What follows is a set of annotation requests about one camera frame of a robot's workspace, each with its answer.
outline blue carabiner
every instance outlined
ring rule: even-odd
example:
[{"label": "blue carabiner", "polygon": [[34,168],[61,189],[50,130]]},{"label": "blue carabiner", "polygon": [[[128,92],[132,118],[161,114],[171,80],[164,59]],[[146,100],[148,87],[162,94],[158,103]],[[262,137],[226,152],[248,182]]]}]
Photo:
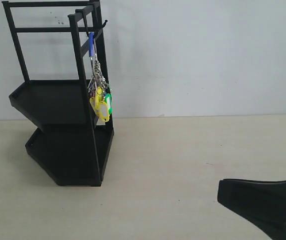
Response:
[{"label": "blue carabiner", "polygon": [[94,56],[94,32],[88,35],[88,53],[90,58]]}]

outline metal frame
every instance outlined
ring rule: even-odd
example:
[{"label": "metal frame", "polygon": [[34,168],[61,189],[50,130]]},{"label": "metal frame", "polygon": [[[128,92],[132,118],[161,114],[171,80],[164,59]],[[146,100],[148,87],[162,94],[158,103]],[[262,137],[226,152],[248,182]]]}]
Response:
[{"label": "metal frame", "polygon": [[[95,42],[97,48],[97,57],[101,64],[102,74],[105,77],[107,83],[109,82],[108,76],[108,68],[107,68],[107,60],[106,60],[106,52],[105,52],[105,43],[104,43],[104,33],[102,23],[102,13],[101,13],[101,4],[100,0],[89,0],[89,1],[37,1],[37,2],[9,2],[2,1],[5,15],[8,21],[8,26],[11,32],[11,36],[13,39],[14,47],[16,50],[17,58],[19,61],[19,65],[23,74],[24,83],[26,84],[37,84],[48,82],[48,80],[30,80],[27,66],[24,60],[24,56],[22,53],[22,48],[20,45],[18,33],[61,33],[61,32],[71,32],[72,42],[74,47],[74,54],[76,60],[76,67],[78,72],[78,81],[81,94],[82,94],[82,102],[83,109],[86,119],[86,131],[89,133],[89,137],[87,138],[88,154],[90,155],[90,166],[95,172],[94,184],[95,186],[100,186],[103,180],[105,165],[107,162],[107,158],[109,155],[112,138],[114,135],[113,128],[113,118],[110,116],[109,122],[105,123],[105,129],[111,134],[111,138],[108,143],[106,158],[104,160],[104,166],[102,168],[100,174],[100,165],[99,158],[96,146],[96,138],[95,138],[95,128],[97,117],[90,105],[89,99],[90,96],[88,94],[88,80],[86,78],[85,68],[83,57],[89,51],[89,40],[87,40],[81,46],[80,40],[80,32],[95,32]],[[11,8],[29,8],[29,7],[79,7],[84,6],[83,9],[76,9],[74,14],[68,15],[70,27],[16,27],[14,23],[14,19],[11,13]],[[93,27],[87,27],[84,24],[84,27],[79,27],[78,22],[82,19],[86,20],[86,15],[92,13],[92,22]]]}]

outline keychain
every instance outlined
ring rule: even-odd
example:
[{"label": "keychain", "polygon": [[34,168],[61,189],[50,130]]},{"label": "keychain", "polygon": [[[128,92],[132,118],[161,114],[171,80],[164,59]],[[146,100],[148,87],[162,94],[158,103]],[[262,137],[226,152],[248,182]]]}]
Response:
[{"label": "keychain", "polygon": [[93,32],[89,34],[88,43],[88,51],[92,67],[92,79],[88,85],[88,92],[90,95],[89,102],[99,119],[106,123],[110,120],[110,115],[112,113],[112,96],[110,93],[107,93],[107,90],[109,90],[109,84],[106,82],[102,74]]}]

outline vertical pole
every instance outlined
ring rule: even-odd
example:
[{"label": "vertical pole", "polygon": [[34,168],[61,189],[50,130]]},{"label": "vertical pole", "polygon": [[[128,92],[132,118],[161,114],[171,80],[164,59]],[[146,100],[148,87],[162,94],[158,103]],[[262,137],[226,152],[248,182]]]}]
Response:
[{"label": "vertical pole", "polygon": [[27,66],[25,64],[25,60],[24,60],[24,57],[23,57],[23,53],[22,53],[22,49],[21,49],[18,33],[16,31],[16,27],[15,27],[15,24],[14,24],[13,16],[12,16],[12,13],[11,13],[11,8],[10,8],[10,5],[9,5],[9,1],[3,1],[2,3],[3,3],[3,7],[4,7],[7,23],[8,23],[11,35],[12,35],[14,47],[15,47],[15,50],[16,50],[16,54],[17,54],[19,65],[21,67],[21,71],[22,71],[22,74],[23,74],[24,81],[26,83],[29,83],[30,82],[30,77],[29,77]]},{"label": "vertical pole", "polygon": [[[92,21],[94,29],[98,29],[102,26],[102,12],[101,12],[101,3],[97,8],[94,7],[92,12]],[[107,64],[107,55],[105,51],[105,42],[104,42],[104,30],[102,29],[102,34],[96,39],[96,49],[97,49],[97,58],[101,65],[101,70],[106,82],[109,83],[109,74],[108,74],[108,64]],[[113,129],[113,117],[112,114],[109,118],[109,121],[105,123],[106,127],[109,130]]]},{"label": "vertical pole", "polygon": [[87,149],[90,155],[90,159],[84,159],[84,161],[90,161],[90,167],[93,169],[95,181],[97,185],[101,185],[101,177],[100,177],[100,168],[99,168],[99,161],[98,161],[98,154],[97,154],[97,147],[95,141],[95,134],[94,134],[94,125],[93,125],[93,116],[90,111],[90,97],[88,95],[88,86],[86,80],[86,74],[84,69],[83,58],[81,55],[81,41],[78,29],[78,23],[76,21],[76,15],[70,14],[68,15],[70,30],[72,34],[73,40],[73,47],[74,47],[74,54],[79,78],[79,85],[82,94],[82,101],[86,119],[86,128],[89,133],[88,137],[88,144],[89,148]]}]

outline black plastic object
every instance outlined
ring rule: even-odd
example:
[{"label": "black plastic object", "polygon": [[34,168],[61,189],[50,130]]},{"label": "black plastic object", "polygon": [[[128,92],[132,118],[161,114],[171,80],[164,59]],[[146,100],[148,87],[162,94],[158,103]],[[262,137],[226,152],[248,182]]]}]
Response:
[{"label": "black plastic object", "polygon": [[[83,57],[89,51],[88,40],[81,45],[79,32],[95,33],[97,57],[102,74],[109,82],[99,0],[89,1],[3,1],[8,26],[15,46],[24,83],[10,96],[13,107],[32,121],[37,129],[26,143],[27,153],[61,186],[100,186],[114,136],[113,118],[97,126],[89,99]],[[69,27],[15,27],[11,8],[73,7]],[[91,14],[92,25],[79,27],[78,22]],[[18,33],[71,32],[78,79],[31,80],[23,57]]]},{"label": "black plastic object", "polygon": [[217,201],[273,240],[286,240],[286,181],[224,179]]}]

